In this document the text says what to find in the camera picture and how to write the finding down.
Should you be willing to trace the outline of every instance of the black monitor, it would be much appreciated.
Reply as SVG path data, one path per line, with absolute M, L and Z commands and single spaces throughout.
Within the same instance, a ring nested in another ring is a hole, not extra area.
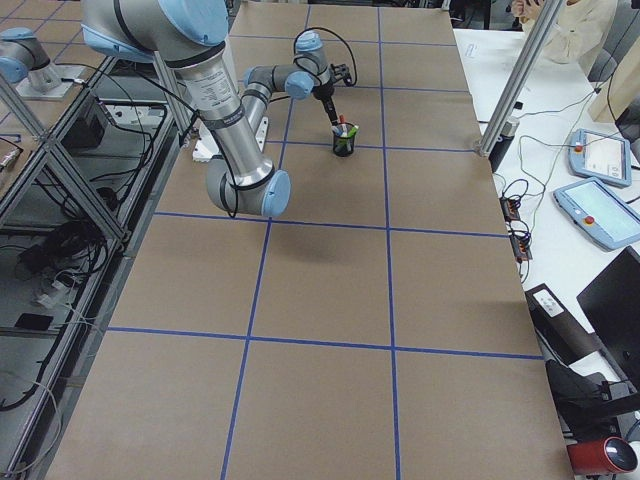
M 578 295 L 610 356 L 640 390 L 640 255 L 625 248 Z

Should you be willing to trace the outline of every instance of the person's hand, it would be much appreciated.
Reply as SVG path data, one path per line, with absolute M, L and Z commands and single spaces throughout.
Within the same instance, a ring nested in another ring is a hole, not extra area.
M 525 0 L 513 0 L 511 2 L 511 13 L 514 17 L 522 17 L 524 15 L 524 1 Z
M 540 16 L 543 6 L 544 0 L 524 0 L 522 15 L 531 20 L 536 20 Z

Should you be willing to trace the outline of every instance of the person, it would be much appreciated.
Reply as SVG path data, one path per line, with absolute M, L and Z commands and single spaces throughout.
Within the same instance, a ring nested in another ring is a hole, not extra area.
M 540 16 L 545 0 L 513 0 L 511 12 L 529 33 Z M 566 0 L 554 28 L 549 32 L 543 55 L 557 63 L 578 62 L 585 75 L 602 50 L 618 5 L 617 0 Z

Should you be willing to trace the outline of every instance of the red cylinder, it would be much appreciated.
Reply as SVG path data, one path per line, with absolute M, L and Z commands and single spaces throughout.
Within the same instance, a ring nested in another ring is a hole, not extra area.
M 628 473 L 638 466 L 636 453 L 619 437 L 568 445 L 567 451 L 576 475 Z

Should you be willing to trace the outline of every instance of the white table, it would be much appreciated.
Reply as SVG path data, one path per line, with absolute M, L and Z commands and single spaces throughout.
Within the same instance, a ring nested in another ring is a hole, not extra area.
M 473 96 L 476 116 L 481 124 L 486 124 L 524 44 L 524 34 L 455 30 L 455 36 L 469 90 Z M 561 65 L 540 56 L 519 97 L 524 108 L 521 112 L 516 111 L 514 115 L 561 110 L 572 103 L 583 99 L 584 101 L 561 113 L 546 113 L 522 118 L 517 136 L 497 172 L 506 179 L 507 184 L 518 178 L 526 178 L 530 182 L 529 193 L 535 194 L 542 189 L 538 182 L 524 174 L 521 169 L 518 147 L 522 136 L 529 135 L 547 144 L 562 145 L 576 128 L 586 128 L 605 134 L 617 131 L 614 124 L 595 123 L 591 120 L 587 108 L 589 102 L 595 97 L 595 94 L 588 96 L 592 91 L 593 87 L 578 64 Z M 548 147 L 526 138 L 522 139 L 520 145 L 522 165 L 529 173 L 543 182 L 551 174 L 547 192 L 535 213 L 535 222 L 534 211 L 538 205 L 538 198 L 525 199 L 520 208 L 523 220 L 533 227 L 531 245 L 533 260 L 529 262 L 530 270 L 523 288 L 529 290 L 541 283 L 546 283 L 578 322 L 588 332 L 592 332 L 593 328 L 580 309 L 576 297 L 615 258 L 619 250 L 607 252 L 591 242 L 572 224 L 553 200 L 551 194 L 553 190 L 580 180 L 580 177 L 570 172 L 564 149 Z M 628 188 L 612 187 L 622 199 L 631 199 L 640 195 L 640 182 L 638 182 L 640 172 L 633 171 L 633 178 L 634 183 Z M 500 193 L 503 182 L 497 176 L 496 186 Z M 520 184 L 514 186 L 508 193 L 522 192 L 523 186 Z M 639 205 L 640 203 L 636 203 L 632 207 L 637 209 Z M 633 246 L 636 250 L 640 250 L 640 242 Z M 601 371 L 607 379 L 617 380 L 615 373 L 597 353 L 580 360 L 572 367 L 580 373 Z

